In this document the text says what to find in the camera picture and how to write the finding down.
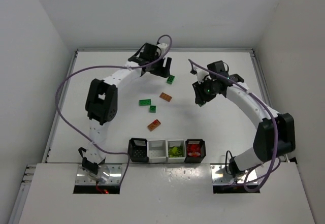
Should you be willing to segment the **lime curved lego brick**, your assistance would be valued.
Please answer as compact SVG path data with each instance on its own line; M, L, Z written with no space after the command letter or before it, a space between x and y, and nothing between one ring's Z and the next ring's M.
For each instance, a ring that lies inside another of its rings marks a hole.
M182 151L183 152L183 149L181 147L172 147L170 150L169 150L169 153L172 152L176 155L177 151Z

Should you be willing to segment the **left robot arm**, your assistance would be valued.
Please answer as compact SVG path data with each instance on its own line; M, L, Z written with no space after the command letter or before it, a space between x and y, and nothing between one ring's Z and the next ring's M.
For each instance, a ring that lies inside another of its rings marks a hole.
M168 77L172 59L164 56L169 50L170 45L166 43L145 43L127 60L122 69L102 80L92 80L85 104L90 122L90 144L87 148L79 148L82 167L91 174L98 175L100 165L105 162L105 153L100 148L105 145L108 127L117 114L118 93L147 72Z

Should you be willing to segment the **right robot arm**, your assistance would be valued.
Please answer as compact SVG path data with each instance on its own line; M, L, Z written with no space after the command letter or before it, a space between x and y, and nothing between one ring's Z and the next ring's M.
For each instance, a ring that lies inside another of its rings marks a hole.
M295 150L295 123L289 113L281 114L264 103L249 90L240 75L229 74L229 67L222 60L206 68L192 60L190 64L190 72L197 77L192 85L197 105L201 107L220 94L233 102L256 128L252 147L231 157L227 169L232 176Z

